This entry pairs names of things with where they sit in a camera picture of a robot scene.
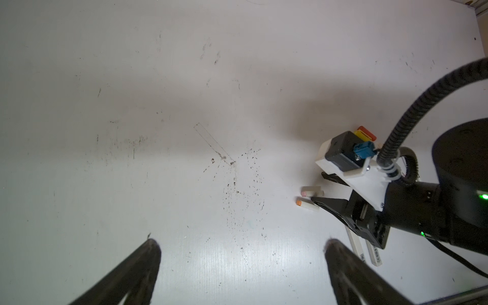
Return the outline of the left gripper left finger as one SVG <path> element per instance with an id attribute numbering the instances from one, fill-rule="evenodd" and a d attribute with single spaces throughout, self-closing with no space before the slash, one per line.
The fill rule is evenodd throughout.
<path id="1" fill-rule="evenodd" d="M 150 304 L 161 249 L 150 238 L 72 304 Z"/>

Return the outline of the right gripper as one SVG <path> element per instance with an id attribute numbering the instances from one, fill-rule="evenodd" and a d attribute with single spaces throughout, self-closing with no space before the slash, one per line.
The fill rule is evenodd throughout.
<path id="1" fill-rule="evenodd" d="M 445 240 L 446 210 L 440 202 L 439 185 L 417 181 L 405 186 L 390 181 L 371 158 L 366 159 L 362 168 L 344 172 L 343 179 L 326 172 L 321 175 L 327 181 L 350 186 L 356 191 L 375 208 L 379 223 L 389 232 L 391 228 L 396 228 L 431 240 Z M 349 229 L 358 229 L 357 221 L 366 205 L 364 200 L 311 198 L 315 205 L 331 213 Z"/>

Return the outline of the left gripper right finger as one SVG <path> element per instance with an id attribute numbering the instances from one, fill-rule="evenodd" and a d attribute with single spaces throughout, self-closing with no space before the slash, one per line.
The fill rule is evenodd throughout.
<path id="1" fill-rule="evenodd" d="M 338 304 L 411 304 L 340 240 L 326 242 L 324 256 Z"/>

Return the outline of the white marker pink tip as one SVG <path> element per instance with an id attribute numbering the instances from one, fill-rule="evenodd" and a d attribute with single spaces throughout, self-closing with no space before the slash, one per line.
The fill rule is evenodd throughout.
<path id="1" fill-rule="evenodd" d="M 318 186 L 303 187 L 301 195 L 296 200 L 296 205 L 311 210 L 321 208 L 332 214 L 345 225 L 353 253 L 363 261 L 365 260 L 361 242 L 364 240 L 372 264 L 376 267 L 383 264 L 379 249 L 386 245 L 389 229 L 379 223 L 375 208 L 356 191 L 353 191 L 346 200 L 326 198 L 324 191 Z"/>

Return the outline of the white marker orange tip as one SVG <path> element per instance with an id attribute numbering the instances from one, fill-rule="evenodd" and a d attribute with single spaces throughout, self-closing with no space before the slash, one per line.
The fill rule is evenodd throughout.
<path id="1" fill-rule="evenodd" d="M 344 207 L 346 200 L 335 199 L 335 198 L 320 198 L 312 197 L 306 198 L 299 196 L 296 198 L 296 205 L 298 207 L 308 209 L 314 212 L 321 212 L 327 214 L 326 219 L 334 223 L 335 227 L 342 227 L 344 234 L 347 236 L 347 244 L 352 252 L 360 258 L 364 263 L 366 262 L 365 252 L 360 241 L 360 238 L 353 232 L 352 228 L 347 224 L 347 222 L 333 210 L 334 207 Z"/>

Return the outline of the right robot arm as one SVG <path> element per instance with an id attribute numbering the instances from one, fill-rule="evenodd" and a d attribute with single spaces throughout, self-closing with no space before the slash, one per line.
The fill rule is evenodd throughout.
<path id="1" fill-rule="evenodd" d="M 486 58 L 447 73 L 406 110 L 384 144 L 364 127 L 324 142 L 316 159 L 322 177 L 351 188 L 351 196 L 326 198 L 320 189 L 303 190 L 302 196 L 348 228 L 356 254 L 361 251 L 359 239 L 364 239 L 376 266 L 381 263 L 378 250 L 396 228 L 422 236 L 478 272 L 451 246 L 487 254 L 487 120 L 453 127 L 434 142 L 436 183 L 420 181 L 418 157 L 404 141 L 439 102 L 486 79 Z"/>

